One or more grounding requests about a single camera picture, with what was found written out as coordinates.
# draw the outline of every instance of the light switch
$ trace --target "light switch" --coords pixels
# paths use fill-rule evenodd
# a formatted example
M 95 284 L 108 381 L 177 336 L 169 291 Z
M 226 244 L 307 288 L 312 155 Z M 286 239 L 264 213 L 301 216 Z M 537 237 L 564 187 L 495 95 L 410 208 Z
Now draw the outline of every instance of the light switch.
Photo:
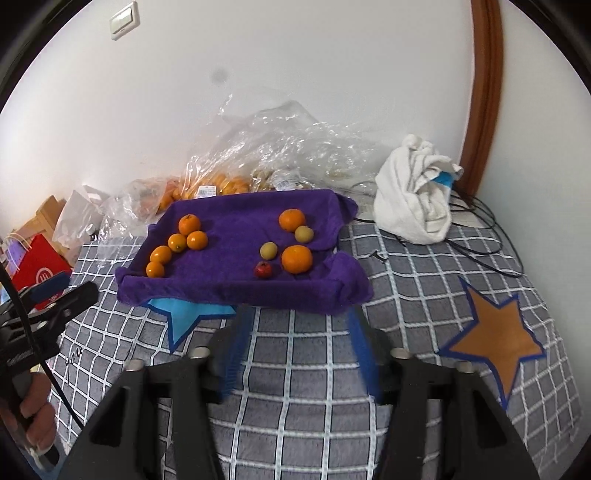
M 137 2 L 131 2 L 111 17 L 111 38 L 117 40 L 139 25 Z

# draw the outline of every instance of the human hand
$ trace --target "human hand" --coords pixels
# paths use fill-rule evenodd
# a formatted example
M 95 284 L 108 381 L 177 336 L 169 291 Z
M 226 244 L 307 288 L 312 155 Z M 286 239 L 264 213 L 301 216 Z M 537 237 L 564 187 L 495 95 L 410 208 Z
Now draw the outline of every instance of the human hand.
M 21 403 L 21 413 L 26 419 L 34 416 L 27 430 L 27 440 L 40 451 L 47 450 L 56 439 L 56 411 L 47 401 L 51 381 L 43 373 L 32 373 L 31 386 Z M 9 432 L 18 428 L 14 415 L 5 407 L 0 408 L 0 417 Z

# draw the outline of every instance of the price label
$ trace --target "price label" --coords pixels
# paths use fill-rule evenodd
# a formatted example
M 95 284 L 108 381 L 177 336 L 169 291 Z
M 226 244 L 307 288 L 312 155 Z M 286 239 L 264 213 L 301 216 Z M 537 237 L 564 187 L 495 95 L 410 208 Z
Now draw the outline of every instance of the price label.
M 207 197 L 215 197 L 217 195 L 217 187 L 215 185 L 201 185 L 197 190 L 197 198 L 204 199 Z

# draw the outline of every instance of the bed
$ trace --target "bed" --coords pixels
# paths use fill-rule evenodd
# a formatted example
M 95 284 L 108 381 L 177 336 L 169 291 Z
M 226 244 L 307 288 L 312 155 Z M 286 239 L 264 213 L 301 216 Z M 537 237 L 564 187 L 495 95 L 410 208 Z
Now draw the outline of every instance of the bed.
M 453 226 L 448 237 L 474 249 L 494 245 L 485 229 Z M 108 268 L 100 268 L 97 245 L 86 245 L 73 274 L 76 285 L 90 280 L 99 286 L 100 302 L 67 325 L 61 354 L 50 365 L 84 420 L 125 361 L 170 361 L 204 345 L 226 322 L 202 321 L 174 354 L 168 353 L 166 318 L 116 299 L 114 271 L 131 262 L 142 240 L 122 247 L 126 260 Z M 447 243 L 401 243 L 371 223 L 345 226 L 339 248 L 357 258 L 371 279 L 374 297 L 363 305 L 370 324 L 427 362 L 452 365 L 435 352 L 471 319 L 460 277 L 497 302 L 518 293 L 524 320 L 547 357 L 521 364 L 507 413 L 541 477 L 551 478 L 549 467 L 573 443 L 581 406 L 563 341 L 527 277 L 486 271 Z M 500 269 L 517 267 L 503 252 L 489 261 Z M 251 314 L 254 328 L 235 390 L 223 405 L 209 410 L 226 477 L 371 478 L 390 407 L 376 405 L 365 391 L 345 316 L 254 307 Z M 479 371 L 497 394 L 490 370 L 480 365 Z M 54 393 L 51 402 L 68 448 L 79 429 Z M 163 478 L 173 479 L 170 402 L 163 400 L 158 413 Z M 435 478 L 439 425 L 439 405 L 430 401 L 424 479 Z

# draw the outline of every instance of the white plastic bag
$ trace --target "white plastic bag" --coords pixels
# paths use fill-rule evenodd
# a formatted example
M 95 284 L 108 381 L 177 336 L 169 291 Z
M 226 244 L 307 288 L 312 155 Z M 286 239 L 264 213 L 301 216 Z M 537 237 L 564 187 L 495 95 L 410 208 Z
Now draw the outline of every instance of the white plastic bag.
M 121 247 L 132 245 L 134 237 L 145 236 L 154 223 L 168 179 L 134 180 L 100 206 L 105 215 L 100 225 L 98 256 L 100 260 L 127 260 Z
M 253 110 L 256 104 L 264 109 Z M 277 93 L 243 93 L 230 96 L 200 133 L 181 195 L 195 198 L 204 185 L 218 194 L 275 190 L 274 180 L 291 177 L 296 188 L 332 189 L 371 210 L 375 176 L 391 151 L 353 128 L 319 122 Z
M 53 241 L 74 249 L 88 243 L 100 228 L 103 215 L 85 187 L 74 189 L 66 202 L 53 233 Z

